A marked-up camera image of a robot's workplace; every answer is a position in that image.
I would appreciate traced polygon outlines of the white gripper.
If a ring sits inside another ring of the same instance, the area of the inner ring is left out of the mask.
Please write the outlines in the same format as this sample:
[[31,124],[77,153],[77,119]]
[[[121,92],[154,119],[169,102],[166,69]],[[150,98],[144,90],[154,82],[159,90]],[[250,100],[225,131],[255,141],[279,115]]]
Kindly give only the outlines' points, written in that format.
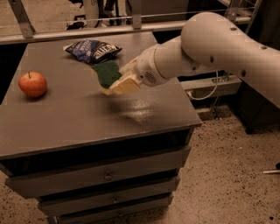
[[144,50],[137,58],[119,69],[122,77],[109,88],[113,94],[124,95],[136,92],[142,83],[149,87],[155,87],[167,82],[156,66],[155,51],[157,47],[158,45],[154,45]]

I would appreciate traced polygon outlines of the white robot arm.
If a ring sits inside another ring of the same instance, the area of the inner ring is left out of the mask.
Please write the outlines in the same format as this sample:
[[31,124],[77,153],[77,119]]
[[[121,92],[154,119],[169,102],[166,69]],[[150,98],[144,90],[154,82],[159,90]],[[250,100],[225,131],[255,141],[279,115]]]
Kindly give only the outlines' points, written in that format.
[[144,50],[120,69],[109,87],[117,95],[168,80],[224,70],[246,82],[280,108],[280,51],[254,41],[225,17],[202,12],[185,22],[181,34]]

